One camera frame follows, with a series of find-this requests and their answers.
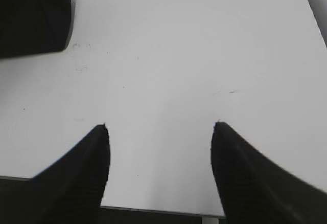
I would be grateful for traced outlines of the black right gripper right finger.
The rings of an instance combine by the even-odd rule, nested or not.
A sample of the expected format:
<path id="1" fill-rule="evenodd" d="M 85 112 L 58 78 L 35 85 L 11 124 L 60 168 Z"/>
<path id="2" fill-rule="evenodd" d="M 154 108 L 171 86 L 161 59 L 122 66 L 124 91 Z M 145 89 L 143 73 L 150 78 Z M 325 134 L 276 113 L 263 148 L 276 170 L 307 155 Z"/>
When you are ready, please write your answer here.
<path id="1" fill-rule="evenodd" d="M 326 223 L 326 193 L 261 154 L 217 122 L 211 166 L 228 223 Z"/>

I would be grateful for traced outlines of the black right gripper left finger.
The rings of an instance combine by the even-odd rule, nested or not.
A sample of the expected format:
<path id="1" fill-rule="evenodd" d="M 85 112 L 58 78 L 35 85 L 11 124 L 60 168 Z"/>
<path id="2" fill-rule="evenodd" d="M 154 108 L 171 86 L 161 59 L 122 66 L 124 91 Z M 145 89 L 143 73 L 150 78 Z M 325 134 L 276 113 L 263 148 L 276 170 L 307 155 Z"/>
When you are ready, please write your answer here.
<path id="1" fill-rule="evenodd" d="M 2 192 L 1 223 L 98 223 L 109 168 L 101 124 L 47 169 Z"/>

